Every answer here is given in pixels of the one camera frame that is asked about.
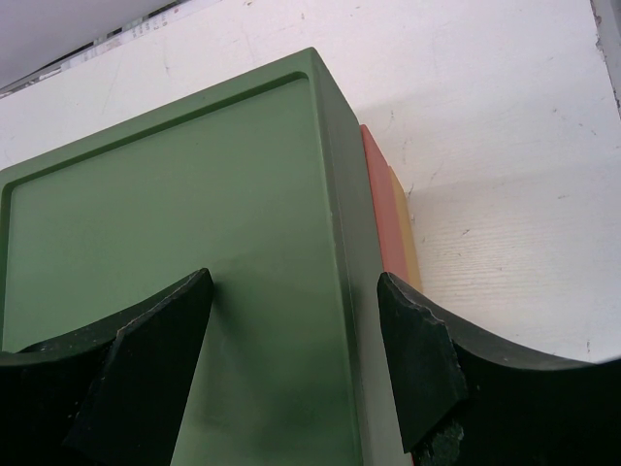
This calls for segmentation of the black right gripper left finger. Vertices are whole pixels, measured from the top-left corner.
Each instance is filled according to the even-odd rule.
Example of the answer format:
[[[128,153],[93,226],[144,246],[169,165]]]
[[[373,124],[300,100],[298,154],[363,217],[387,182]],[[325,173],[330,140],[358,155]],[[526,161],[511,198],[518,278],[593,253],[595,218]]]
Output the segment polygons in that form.
[[[87,326],[2,352],[2,464],[170,464],[212,300],[203,268]]]

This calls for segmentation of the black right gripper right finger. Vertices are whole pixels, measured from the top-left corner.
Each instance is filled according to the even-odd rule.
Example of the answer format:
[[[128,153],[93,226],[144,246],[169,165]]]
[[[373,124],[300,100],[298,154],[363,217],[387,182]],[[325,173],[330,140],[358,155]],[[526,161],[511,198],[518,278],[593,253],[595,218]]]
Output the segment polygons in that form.
[[[404,451],[417,465],[616,465],[620,362],[530,349],[391,273],[380,327]]]

